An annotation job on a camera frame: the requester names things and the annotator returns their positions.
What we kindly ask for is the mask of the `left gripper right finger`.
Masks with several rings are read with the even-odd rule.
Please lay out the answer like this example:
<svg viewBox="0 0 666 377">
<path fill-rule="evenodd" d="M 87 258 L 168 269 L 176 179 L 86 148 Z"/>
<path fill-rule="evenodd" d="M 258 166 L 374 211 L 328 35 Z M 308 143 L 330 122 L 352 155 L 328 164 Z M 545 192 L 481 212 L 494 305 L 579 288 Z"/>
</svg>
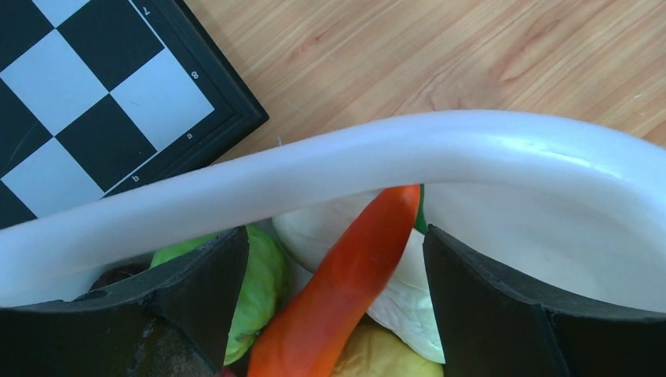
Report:
<svg viewBox="0 0 666 377">
<path fill-rule="evenodd" d="M 431 225 L 423 255 L 447 376 L 662 376 L 665 315 L 587 298 Z"/>
</svg>

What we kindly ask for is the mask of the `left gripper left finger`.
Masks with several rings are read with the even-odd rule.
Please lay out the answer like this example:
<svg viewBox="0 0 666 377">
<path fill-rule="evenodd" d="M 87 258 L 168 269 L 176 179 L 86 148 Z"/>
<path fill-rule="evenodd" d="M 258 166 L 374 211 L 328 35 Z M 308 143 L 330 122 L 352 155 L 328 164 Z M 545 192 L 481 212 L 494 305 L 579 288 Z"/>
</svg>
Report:
<svg viewBox="0 0 666 377">
<path fill-rule="evenodd" d="M 4 376 L 158 376 L 189 357 L 221 369 L 247 266 L 238 227 L 77 299 L 1 311 Z"/>
</svg>

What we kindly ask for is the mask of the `white eggplant toy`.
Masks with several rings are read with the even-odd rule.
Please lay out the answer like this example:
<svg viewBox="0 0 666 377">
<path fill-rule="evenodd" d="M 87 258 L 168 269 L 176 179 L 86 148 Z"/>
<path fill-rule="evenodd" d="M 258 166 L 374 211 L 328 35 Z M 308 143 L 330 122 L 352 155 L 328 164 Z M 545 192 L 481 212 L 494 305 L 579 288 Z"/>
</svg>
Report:
<svg viewBox="0 0 666 377">
<path fill-rule="evenodd" d="M 289 254 L 293 298 L 312 277 L 328 250 L 376 196 L 376 191 L 320 203 L 272 218 Z M 434 317 L 423 259 L 424 235 L 413 229 L 396 270 L 368 315 L 427 360 L 443 364 L 445 355 Z"/>
</svg>

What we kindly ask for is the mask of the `orange carrot toy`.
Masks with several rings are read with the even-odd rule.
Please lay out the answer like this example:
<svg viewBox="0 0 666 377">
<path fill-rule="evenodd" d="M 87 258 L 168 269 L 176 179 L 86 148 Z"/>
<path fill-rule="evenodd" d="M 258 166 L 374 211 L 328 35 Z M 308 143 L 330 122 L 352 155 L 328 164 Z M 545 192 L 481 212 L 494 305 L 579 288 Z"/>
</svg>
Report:
<svg viewBox="0 0 666 377">
<path fill-rule="evenodd" d="M 255 342 L 249 376 L 329 376 L 354 328 L 393 275 L 417 218 L 421 188 L 383 189 L 304 288 Z"/>
</svg>

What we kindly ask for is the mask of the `green lime toy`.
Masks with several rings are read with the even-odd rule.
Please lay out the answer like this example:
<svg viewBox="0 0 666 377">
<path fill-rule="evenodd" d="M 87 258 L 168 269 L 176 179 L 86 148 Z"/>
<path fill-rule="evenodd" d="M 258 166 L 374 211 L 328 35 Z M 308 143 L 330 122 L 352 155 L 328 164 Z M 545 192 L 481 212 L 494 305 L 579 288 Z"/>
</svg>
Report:
<svg viewBox="0 0 666 377">
<path fill-rule="evenodd" d="M 286 298 L 291 273 L 282 243 L 256 225 L 245 225 L 249 256 L 231 321 L 223 366 L 238 361 Z"/>
</svg>

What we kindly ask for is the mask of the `yellow pear toy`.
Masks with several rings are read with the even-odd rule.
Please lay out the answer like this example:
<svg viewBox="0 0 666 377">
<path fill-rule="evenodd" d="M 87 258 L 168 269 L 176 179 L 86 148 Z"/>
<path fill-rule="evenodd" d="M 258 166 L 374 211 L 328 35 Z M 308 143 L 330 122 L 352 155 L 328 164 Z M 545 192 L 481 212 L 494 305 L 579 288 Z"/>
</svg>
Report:
<svg viewBox="0 0 666 377">
<path fill-rule="evenodd" d="M 443 377 L 441 364 L 429 361 L 393 332 L 374 323 L 359 324 L 331 373 L 336 377 Z"/>
</svg>

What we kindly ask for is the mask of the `white plastic basket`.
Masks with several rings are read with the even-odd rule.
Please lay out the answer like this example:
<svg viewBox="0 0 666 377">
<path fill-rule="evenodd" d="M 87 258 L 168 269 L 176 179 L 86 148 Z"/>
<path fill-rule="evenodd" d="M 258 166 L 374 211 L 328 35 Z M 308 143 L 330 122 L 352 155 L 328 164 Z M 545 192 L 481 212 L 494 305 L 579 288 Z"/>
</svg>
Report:
<svg viewBox="0 0 666 377">
<path fill-rule="evenodd" d="M 115 263 L 331 199 L 430 190 L 429 221 L 603 302 L 665 309 L 665 151 L 553 115 L 401 115 L 281 145 L 1 232 L 1 304 L 71 301 Z"/>
</svg>

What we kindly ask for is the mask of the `black white checkerboard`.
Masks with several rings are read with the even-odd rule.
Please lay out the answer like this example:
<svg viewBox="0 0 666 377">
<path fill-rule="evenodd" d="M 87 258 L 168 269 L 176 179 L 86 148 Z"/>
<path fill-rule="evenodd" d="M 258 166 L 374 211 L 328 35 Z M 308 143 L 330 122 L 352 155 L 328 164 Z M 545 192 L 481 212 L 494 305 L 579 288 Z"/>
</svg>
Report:
<svg viewBox="0 0 666 377">
<path fill-rule="evenodd" d="M 183 1 L 1 4 L 1 226 L 212 163 L 268 120 Z"/>
</svg>

